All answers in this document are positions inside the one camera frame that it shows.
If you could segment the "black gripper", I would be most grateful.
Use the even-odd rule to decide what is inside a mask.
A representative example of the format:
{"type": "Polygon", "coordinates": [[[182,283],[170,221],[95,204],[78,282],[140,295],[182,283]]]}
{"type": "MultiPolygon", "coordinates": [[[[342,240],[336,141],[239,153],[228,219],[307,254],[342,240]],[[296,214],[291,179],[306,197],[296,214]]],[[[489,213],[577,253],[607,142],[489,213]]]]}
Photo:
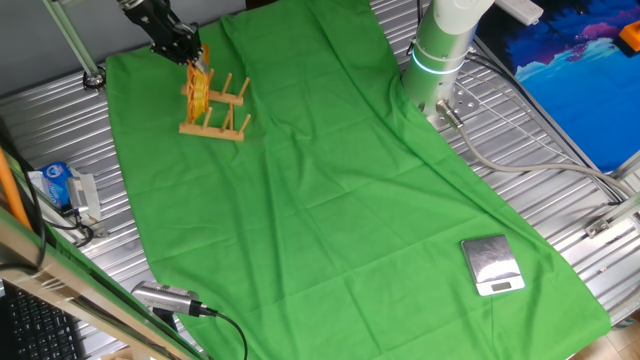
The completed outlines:
{"type": "Polygon", "coordinates": [[[208,73],[199,25],[182,22],[169,0],[122,0],[122,10],[151,38],[154,53],[179,65],[189,64],[202,74],[208,73]]]}

